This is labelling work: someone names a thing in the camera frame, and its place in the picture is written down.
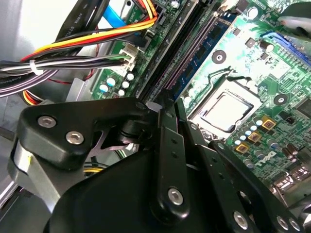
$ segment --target capacitor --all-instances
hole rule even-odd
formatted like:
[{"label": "capacitor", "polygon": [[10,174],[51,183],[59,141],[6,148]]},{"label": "capacitor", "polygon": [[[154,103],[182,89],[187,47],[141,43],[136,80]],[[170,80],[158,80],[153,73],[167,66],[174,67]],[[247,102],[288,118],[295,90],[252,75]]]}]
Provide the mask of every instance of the capacitor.
[{"label": "capacitor", "polygon": [[238,133],[237,133],[237,136],[238,136],[238,138],[239,138],[241,141],[246,140],[246,136],[245,136],[245,134],[243,134],[242,132],[238,132]]},{"label": "capacitor", "polygon": [[248,127],[243,127],[242,131],[246,136],[249,136],[252,134],[252,131]]},{"label": "capacitor", "polygon": [[128,81],[122,82],[122,87],[123,87],[124,89],[129,88],[129,86],[130,86],[130,83],[129,83]]},{"label": "capacitor", "polygon": [[186,103],[190,103],[190,102],[191,102],[191,97],[189,96],[188,91],[185,91],[183,97],[184,97],[184,101],[185,101]]},{"label": "capacitor", "polygon": [[288,151],[289,151],[292,155],[297,155],[297,154],[298,154],[298,151],[297,151],[296,147],[295,147],[292,143],[287,144],[286,147],[287,147]]},{"label": "capacitor", "polygon": [[248,9],[246,15],[247,15],[247,17],[248,17],[250,20],[253,20],[253,19],[255,19],[255,18],[257,17],[258,13],[259,13],[259,12],[258,12],[257,7],[253,6],[253,7],[251,7],[251,8]]},{"label": "capacitor", "polygon": [[259,116],[254,117],[254,118],[253,118],[253,121],[254,121],[254,123],[255,123],[257,126],[260,126],[260,125],[263,124],[263,121],[262,121],[262,119],[261,119]]},{"label": "capacitor", "polygon": [[261,47],[263,50],[265,50],[266,52],[272,52],[273,49],[274,49],[274,45],[267,42],[267,41],[264,41],[262,40],[260,43],[259,43],[259,47]]},{"label": "capacitor", "polygon": [[294,163],[294,162],[297,161],[297,158],[296,158],[296,157],[293,157],[292,159],[290,159],[290,161],[291,161],[292,163]]},{"label": "capacitor", "polygon": [[118,91],[118,95],[119,95],[119,96],[125,96],[125,91],[124,91],[123,89],[120,89],[120,90]]},{"label": "capacitor", "polygon": [[244,159],[243,163],[249,168],[249,169],[253,169],[254,168],[254,164],[250,159]]},{"label": "capacitor", "polygon": [[107,92],[109,88],[108,88],[107,85],[102,84],[102,85],[99,86],[99,89],[100,89],[101,92]]},{"label": "capacitor", "polygon": [[279,144],[278,142],[273,139],[273,138],[270,138],[267,140],[267,143],[268,143],[268,146],[271,148],[271,149],[277,149],[279,147]]},{"label": "capacitor", "polygon": [[281,151],[288,159],[292,159],[293,158],[293,155],[289,152],[289,150],[287,148],[282,148]]},{"label": "capacitor", "polygon": [[264,153],[261,150],[256,150],[255,155],[258,159],[263,159],[265,157]]},{"label": "capacitor", "polygon": [[232,138],[232,141],[233,141],[233,143],[235,144],[235,145],[239,145],[239,144],[241,144],[241,140],[237,137],[237,136],[234,136],[233,138]]},{"label": "capacitor", "polygon": [[174,9],[178,9],[180,7],[180,2],[178,0],[171,1],[171,6]]},{"label": "capacitor", "polygon": [[116,85],[116,81],[113,78],[108,78],[106,83],[108,84],[108,86]]},{"label": "capacitor", "polygon": [[251,131],[257,130],[257,126],[253,122],[249,122],[247,126],[249,127]]},{"label": "capacitor", "polygon": [[127,79],[128,81],[132,81],[134,78],[135,78],[135,76],[134,76],[133,73],[128,73],[128,74],[126,75],[126,79]]}]

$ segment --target red wire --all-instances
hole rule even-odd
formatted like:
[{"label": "red wire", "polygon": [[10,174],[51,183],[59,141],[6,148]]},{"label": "red wire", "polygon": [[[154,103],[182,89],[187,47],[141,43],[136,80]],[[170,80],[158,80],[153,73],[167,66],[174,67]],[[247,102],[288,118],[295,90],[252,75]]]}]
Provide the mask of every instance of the red wire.
[{"label": "red wire", "polygon": [[[98,40],[102,40],[102,39],[106,39],[106,38],[110,38],[110,37],[113,37],[113,36],[116,36],[116,35],[121,35],[123,33],[118,33],[118,34],[112,34],[112,35],[105,35],[105,36],[101,36],[101,37],[97,37],[97,38],[93,38],[93,39],[89,39],[89,40],[84,40],[84,41],[81,41],[81,42],[75,42],[75,43],[70,43],[70,44],[66,44],[66,45],[63,45],[63,46],[59,46],[59,47],[56,47],[57,49],[58,48],[64,48],[64,47],[67,47],[67,46],[71,46],[71,45],[83,45],[85,43],[90,43],[90,42],[96,42]],[[33,54],[30,54],[26,57],[24,57],[21,61],[24,62],[24,61],[27,61],[29,58],[31,58],[32,56],[34,55],[39,55],[40,53],[44,52],[44,51],[47,51],[47,50],[43,50],[43,51],[40,51],[40,52],[35,52]]]}]

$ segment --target chip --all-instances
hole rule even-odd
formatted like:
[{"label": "chip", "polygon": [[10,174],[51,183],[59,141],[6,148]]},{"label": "chip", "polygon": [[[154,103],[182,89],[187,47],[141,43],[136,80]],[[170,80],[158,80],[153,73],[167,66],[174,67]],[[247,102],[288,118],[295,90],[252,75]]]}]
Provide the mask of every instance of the chip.
[{"label": "chip", "polygon": [[237,152],[240,152],[241,154],[244,154],[248,151],[249,147],[247,145],[245,145],[244,143],[241,143],[240,145],[238,145],[235,150]]},{"label": "chip", "polygon": [[305,99],[298,107],[297,110],[306,116],[311,118],[311,99]]},{"label": "chip", "polygon": [[238,34],[240,34],[240,32],[241,32],[241,30],[237,28],[236,30],[234,30],[234,33],[233,33],[233,34],[234,34],[234,35],[238,35]]},{"label": "chip", "polygon": [[252,132],[252,134],[248,136],[248,139],[253,142],[258,142],[261,139],[261,135],[257,132]]},{"label": "chip", "polygon": [[253,47],[253,46],[255,45],[255,43],[256,43],[256,40],[254,40],[253,38],[249,38],[249,39],[247,40],[247,42],[245,43],[245,45],[246,45],[247,47],[251,48],[251,47]]},{"label": "chip", "polygon": [[262,122],[263,122],[262,127],[264,127],[267,130],[271,130],[273,129],[274,126],[276,126],[276,123],[266,115],[262,117]]}]

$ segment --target white connector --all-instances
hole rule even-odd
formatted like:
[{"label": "white connector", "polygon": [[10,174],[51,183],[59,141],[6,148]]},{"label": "white connector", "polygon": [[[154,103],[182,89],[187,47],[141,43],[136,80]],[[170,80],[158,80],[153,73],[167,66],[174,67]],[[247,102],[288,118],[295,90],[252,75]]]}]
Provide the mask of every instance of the white connector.
[{"label": "white connector", "polygon": [[132,71],[135,67],[135,59],[138,53],[138,49],[131,44],[127,44],[123,49],[120,50],[119,54],[126,55],[129,58],[125,59],[127,63],[121,67],[114,67],[112,70],[117,74],[125,77],[128,71]]}]

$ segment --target black capacitor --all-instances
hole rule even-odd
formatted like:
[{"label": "black capacitor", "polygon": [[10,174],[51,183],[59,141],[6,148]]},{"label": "black capacitor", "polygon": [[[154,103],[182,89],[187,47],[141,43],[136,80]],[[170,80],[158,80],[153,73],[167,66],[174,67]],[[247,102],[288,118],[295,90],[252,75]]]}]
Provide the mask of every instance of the black capacitor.
[{"label": "black capacitor", "polygon": [[282,153],[288,158],[288,159],[292,159],[293,155],[290,153],[290,151],[287,148],[282,148]]},{"label": "black capacitor", "polygon": [[287,149],[292,155],[298,154],[296,147],[292,143],[287,144]]}]

